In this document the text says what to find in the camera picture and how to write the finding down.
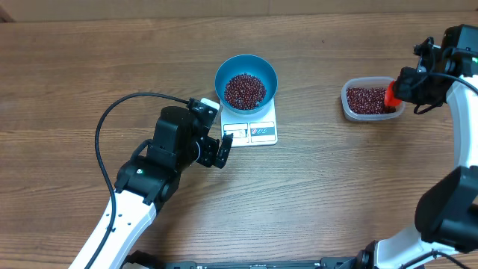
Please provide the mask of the red scoop with blue handle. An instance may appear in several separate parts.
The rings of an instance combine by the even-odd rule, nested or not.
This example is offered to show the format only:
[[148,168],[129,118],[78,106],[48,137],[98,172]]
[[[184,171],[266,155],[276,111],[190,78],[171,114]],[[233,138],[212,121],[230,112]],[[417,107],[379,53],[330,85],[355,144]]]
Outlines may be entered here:
[[400,99],[397,99],[394,95],[394,84],[395,84],[395,81],[392,81],[388,85],[387,90],[385,91],[385,97],[384,97],[385,107],[397,107],[402,103],[402,101]]

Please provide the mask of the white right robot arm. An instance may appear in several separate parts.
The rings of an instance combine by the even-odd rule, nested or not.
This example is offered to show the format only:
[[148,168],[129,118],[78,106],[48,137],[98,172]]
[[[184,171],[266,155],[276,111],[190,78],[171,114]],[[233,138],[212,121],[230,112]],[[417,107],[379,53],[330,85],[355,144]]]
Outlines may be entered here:
[[415,68],[404,67],[389,84],[385,104],[415,105],[424,114],[443,104],[453,118],[454,168],[419,200],[413,225],[373,241],[343,268],[421,268],[477,249],[477,27],[457,25],[441,45],[429,37],[414,47]]

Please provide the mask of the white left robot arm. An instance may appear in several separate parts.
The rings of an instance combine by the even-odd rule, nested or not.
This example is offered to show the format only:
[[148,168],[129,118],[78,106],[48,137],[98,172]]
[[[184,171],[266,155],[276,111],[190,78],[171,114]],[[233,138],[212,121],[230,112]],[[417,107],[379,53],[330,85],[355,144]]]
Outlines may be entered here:
[[222,168],[232,136],[208,133],[221,107],[208,99],[161,110],[153,138],[145,140],[118,171],[113,197],[71,264],[72,268],[121,268],[137,239],[177,191],[181,173],[196,162]]

